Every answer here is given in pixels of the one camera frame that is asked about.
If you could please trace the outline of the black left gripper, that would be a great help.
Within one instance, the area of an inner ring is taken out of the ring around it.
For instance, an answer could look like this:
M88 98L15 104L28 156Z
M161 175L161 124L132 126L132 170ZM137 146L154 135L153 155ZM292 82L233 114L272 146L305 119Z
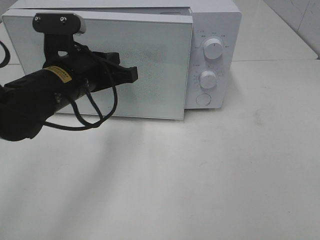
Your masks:
M67 55L59 56L59 51ZM108 89L114 85L134 83L138 77L138 69L120 65L118 52L91 51L86 45L76 44L74 35L44 33L43 52L45 56L44 67L60 67L73 78L80 80L87 78L95 84L93 92ZM101 59L107 71L98 63Z

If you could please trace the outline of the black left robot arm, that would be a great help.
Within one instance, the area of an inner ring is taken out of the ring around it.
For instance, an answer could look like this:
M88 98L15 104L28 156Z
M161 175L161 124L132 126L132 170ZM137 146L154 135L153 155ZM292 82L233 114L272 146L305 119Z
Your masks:
M136 67L123 67L117 52L89 50L74 40L72 31L44 34L45 63L42 69L11 81L0 88L0 137L7 141L34 138L42 127L65 131L98 128L114 114L114 96L109 114L103 115L92 94L105 89L116 92L118 85L138 79ZM98 121L90 123L80 114L76 100L86 96L96 109ZM48 119L71 106L80 126L49 122Z

